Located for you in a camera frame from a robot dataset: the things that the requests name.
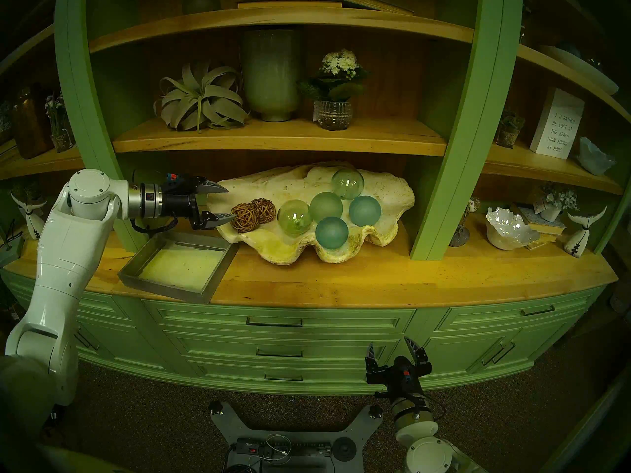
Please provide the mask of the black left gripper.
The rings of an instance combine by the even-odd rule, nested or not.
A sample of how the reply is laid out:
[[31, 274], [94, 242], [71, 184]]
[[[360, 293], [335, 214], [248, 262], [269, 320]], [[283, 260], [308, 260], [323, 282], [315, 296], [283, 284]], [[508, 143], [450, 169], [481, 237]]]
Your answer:
[[167, 173], [165, 182], [160, 185], [160, 190], [160, 215], [172, 218], [172, 221], [163, 227], [164, 230], [174, 228], [178, 223], [178, 218], [189, 220], [194, 230], [216, 228], [229, 224], [236, 218], [236, 215], [230, 213], [199, 212], [196, 201], [197, 194], [225, 194], [229, 192], [227, 188], [205, 177]]

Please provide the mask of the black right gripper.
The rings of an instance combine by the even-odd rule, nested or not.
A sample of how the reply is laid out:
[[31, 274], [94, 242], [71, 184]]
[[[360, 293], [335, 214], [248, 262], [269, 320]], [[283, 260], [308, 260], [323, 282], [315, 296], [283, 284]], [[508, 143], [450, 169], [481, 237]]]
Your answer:
[[385, 391], [375, 392], [378, 399], [409, 399], [413, 394], [423, 395], [420, 378], [431, 374], [433, 366], [423, 347], [413, 339], [404, 336], [414, 363], [404, 356], [398, 356], [392, 366], [379, 366], [375, 355], [374, 343], [371, 341], [365, 358], [366, 381], [369, 385], [383, 385]]

